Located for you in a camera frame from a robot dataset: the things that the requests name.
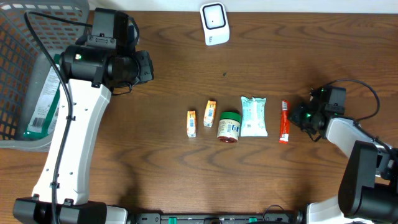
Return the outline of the red coffee stick sachet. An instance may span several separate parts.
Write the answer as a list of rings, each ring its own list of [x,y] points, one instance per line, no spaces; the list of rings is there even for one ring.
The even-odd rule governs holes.
[[[289,115],[289,102],[287,100],[283,100],[282,112],[280,117],[280,134],[279,134],[279,142],[282,144],[287,144],[289,142],[290,122],[288,119],[288,115]]]

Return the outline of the mint green wipes pack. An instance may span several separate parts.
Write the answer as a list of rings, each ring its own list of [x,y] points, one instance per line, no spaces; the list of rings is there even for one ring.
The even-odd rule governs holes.
[[[265,122],[266,98],[241,97],[243,118],[241,137],[268,137]]]

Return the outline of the orange tissue pack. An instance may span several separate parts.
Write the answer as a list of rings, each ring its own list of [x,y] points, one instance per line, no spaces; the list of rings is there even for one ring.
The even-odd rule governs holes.
[[[204,127],[212,127],[216,113],[216,101],[208,100],[203,118]]]
[[[187,136],[195,138],[197,135],[196,111],[187,111]]]

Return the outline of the green-lid seasoning jar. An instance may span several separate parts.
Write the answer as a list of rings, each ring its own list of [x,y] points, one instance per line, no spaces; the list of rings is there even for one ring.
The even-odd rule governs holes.
[[[236,143],[241,129],[241,115],[231,111],[222,112],[218,125],[217,139],[226,143]]]

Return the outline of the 3M comfort grip gloves pack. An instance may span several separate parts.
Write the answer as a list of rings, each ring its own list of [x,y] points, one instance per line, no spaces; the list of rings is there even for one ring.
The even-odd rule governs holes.
[[[28,104],[32,112],[22,135],[28,140],[42,139],[53,133],[60,100],[60,80],[43,54],[34,63],[33,76],[34,82],[29,87],[33,99]]]

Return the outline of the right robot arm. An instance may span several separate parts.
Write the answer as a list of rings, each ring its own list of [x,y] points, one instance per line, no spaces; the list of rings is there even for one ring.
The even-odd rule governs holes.
[[[344,115],[346,90],[325,85],[289,120],[312,141],[326,139],[347,158],[338,194],[307,207],[306,223],[397,223],[397,149]]]

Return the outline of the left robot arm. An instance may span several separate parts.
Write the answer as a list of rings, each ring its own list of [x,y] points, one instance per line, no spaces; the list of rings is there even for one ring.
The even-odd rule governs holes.
[[[59,114],[44,169],[30,197],[18,198],[21,223],[132,223],[127,209],[89,199],[98,128],[118,88],[154,79],[149,53],[136,50],[139,28],[124,12],[97,8],[91,34],[49,62],[60,80]]]

